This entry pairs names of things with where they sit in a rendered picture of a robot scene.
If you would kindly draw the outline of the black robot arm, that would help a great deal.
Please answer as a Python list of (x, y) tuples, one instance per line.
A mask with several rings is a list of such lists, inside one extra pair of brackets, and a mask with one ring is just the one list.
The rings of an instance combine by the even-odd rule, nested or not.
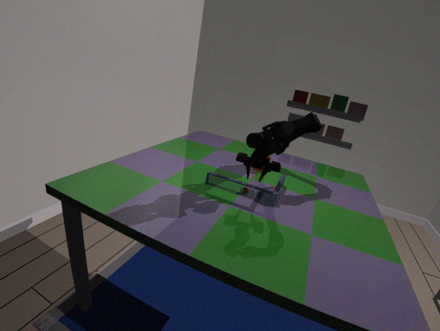
[[(262, 128), (263, 132), (250, 133), (247, 136), (246, 142), (250, 148), (270, 148), (269, 157), (272, 153), (279, 155), (284, 152), (290, 142), (304, 133), (321, 130), (322, 125), (317, 115), (311, 112), (301, 119), (291, 122), (277, 121)], [(263, 166), (268, 167), (270, 158), (265, 157), (265, 153), (259, 154), (257, 152), (255, 150), (251, 155), (251, 167), (258, 169), (263, 169)]]

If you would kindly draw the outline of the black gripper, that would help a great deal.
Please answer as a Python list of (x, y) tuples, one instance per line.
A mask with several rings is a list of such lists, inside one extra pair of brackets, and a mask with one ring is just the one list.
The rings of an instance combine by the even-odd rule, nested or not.
[[(255, 150), (258, 151), (257, 153), (259, 153), (259, 154), (265, 153), (265, 157), (267, 157), (270, 148), (259, 147), (259, 148), (255, 148)], [(249, 179), (249, 173), (250, 173), (250, 168), (251, 168), (251, 161), (250, 161), (250, 159), (251, 158), (248, 157), (246, 153), (242, 153), (242, 152), (238, 153), (237, 158), (236, 158), (236, 161), (243, 162), (243, 165), (246, 166), (246, 169), (247, 169), (247, 179)], [(279, 173), (280, 172), (280, 168), (281, 168), (281, 166), (280, 166), (279, 162), (272, 161), (269, 164), (268, 167), (265, 167), (263, 169), (263, 172), (261, 174), (259, 182), (263, 179), (263, 177), (265, 176), (266, 173), (271, 172), (271, 170), (274, 171), (274, 172)]]

